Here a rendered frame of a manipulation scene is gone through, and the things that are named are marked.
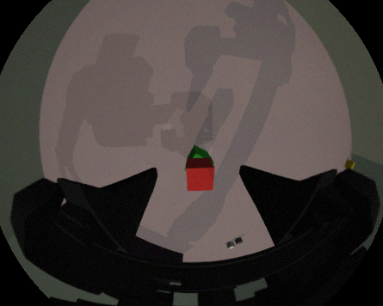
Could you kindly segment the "yellow cube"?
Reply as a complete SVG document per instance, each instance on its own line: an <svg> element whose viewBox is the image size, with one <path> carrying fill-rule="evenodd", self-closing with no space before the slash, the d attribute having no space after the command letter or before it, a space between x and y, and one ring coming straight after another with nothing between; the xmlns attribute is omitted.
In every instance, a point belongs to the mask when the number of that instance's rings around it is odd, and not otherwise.
<svg viewBox="0 0 383 306"><path fill-rule="evenodd" d="M347 169L353 169L354 162L351 162L351 160L347 160L346 164L344 164L344 167L347 167Z"/></svg>

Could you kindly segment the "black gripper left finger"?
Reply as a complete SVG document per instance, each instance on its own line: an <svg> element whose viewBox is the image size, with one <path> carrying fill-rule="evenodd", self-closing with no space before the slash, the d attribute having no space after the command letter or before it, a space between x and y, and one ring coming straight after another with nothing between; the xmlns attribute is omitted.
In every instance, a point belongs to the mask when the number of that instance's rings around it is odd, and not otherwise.
<svg viewBox="0 0 383 306"><path fill-rule="evenodd" d="M107 187L93 187L60 177L57 183L62 187L65 201L90 211L118 246L116 250L129 254L157 177L156 168L151 168Z"/></svg>

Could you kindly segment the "red block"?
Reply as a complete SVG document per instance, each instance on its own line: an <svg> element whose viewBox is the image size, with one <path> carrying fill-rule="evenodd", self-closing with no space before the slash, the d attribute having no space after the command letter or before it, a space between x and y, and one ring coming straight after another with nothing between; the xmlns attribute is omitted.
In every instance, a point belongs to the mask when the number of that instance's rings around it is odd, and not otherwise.
<svg viewBox="0 0 383 306"><path fill-rule="evenodd" d="M214 166L211 157L204 159L188 159L187 162L188 191L212 191L214 185Z"/></svg>

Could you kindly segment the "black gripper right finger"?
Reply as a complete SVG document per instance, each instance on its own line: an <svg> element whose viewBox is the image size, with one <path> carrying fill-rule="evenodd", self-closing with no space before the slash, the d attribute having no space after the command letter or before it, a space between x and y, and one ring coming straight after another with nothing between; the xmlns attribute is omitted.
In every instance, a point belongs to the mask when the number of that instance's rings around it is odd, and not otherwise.
<svg viewBox="0 0 383 306"><path fill-rule="evenodd" d="M276 246L292 239L290 232L294 225L305 214L319 188L336 179L337 170L314 174L302 181L250 166L240 166L239 174Z"/></svg>

